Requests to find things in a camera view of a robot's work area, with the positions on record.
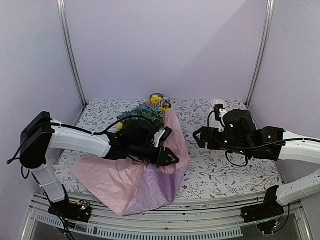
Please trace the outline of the purple pink wrapping paper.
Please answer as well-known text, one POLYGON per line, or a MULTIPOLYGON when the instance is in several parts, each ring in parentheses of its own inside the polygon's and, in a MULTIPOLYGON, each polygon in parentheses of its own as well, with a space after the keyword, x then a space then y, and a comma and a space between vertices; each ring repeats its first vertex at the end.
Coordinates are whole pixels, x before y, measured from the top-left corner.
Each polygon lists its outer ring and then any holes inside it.
POLYGON ((87 155, 70 171, 94 197, 119 216, 169 205, 179 190, 190 157, 175 109, 166 114, 165 125, 172 133, 164 145, 179 158, 177 164, 157 168, 129 158, 113 161, 87 155))

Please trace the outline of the artificial flower bouquet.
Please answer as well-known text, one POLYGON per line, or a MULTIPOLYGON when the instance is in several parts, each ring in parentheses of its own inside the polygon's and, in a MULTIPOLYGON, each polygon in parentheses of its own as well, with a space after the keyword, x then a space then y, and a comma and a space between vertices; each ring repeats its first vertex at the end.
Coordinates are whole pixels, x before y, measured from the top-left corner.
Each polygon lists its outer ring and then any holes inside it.
POLYGON ((150 120, 156 127, 157 130, 162 130, 165 128, 165 116, 171 109, 171 102, 166 107, 158 107, 158 102, 161 101, 161 98, 157 96, 156 93, 152 94, 149 97, 149 100, 139 103, 132 110, 124 111, 120 116, 117 117, 118 120, 121 120, 116 124, 116 131, 120 132, 126 129, 133 120, 142 120, 143 118, 131 117, 129 116, 141 116, 150 120))

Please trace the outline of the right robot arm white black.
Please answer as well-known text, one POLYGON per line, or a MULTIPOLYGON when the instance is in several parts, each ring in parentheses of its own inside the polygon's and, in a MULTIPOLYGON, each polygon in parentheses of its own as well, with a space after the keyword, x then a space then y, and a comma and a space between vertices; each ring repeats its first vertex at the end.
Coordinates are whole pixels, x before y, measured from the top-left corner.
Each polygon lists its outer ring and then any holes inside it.
POLYGON ((206 125, 193 133, 201 149, 224 151, 226 155, 280 162, 284 184, 270 187, 259 206, 262 218, 269 218, 285 206, 320 192, 320 140, 280 127, 257 128, 248 110, 226 110, 215 105, 206 125))

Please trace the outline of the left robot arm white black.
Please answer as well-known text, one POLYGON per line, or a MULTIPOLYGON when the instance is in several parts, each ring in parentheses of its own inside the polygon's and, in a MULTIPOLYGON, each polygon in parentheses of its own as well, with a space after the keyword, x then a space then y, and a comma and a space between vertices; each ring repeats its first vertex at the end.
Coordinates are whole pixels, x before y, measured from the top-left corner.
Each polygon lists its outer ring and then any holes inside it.
POLYGON ((111 132, 110 127, 94 132, 63 124, 42 111, 21 132, 19 161, 30 170, 63 217, 74 213, 74 205, 68 201, 66 190, 47 162, 49 150, 82 152, 113 161, 135 157, 157 167, 179 163, 173 151, 163 145, 172 133, 169 127, 157 129, 143 116, 127 119, 129 125, 119 132, 111 132))

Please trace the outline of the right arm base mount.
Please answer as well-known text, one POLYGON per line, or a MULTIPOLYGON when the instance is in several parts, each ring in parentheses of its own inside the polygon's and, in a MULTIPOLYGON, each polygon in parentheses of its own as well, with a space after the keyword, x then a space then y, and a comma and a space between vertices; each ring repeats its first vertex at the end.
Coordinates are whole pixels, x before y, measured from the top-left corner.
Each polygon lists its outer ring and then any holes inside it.
POLYGON ((257 230, 265 236, 272 235, 276 232, 284 213, 284 208, 277 202, 263 202, 243 207, 240 210, 240 216, 245 223, 271 219, 271 221, 256 224, 257 230))

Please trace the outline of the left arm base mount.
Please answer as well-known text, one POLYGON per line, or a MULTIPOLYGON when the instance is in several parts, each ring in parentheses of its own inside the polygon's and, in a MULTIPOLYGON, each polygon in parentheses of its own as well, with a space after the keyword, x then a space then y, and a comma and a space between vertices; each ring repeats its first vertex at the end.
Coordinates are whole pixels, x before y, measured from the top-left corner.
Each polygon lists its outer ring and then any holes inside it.
POLYGON ((80 200, 76 203, 72 203, 69 199, 53 203, 49 200, 48 212, 52 215, 58 216, 61 219, 73 220, 83 223, 88 223, 91 217, 92 208, 90 202, 86 200, 80 200))

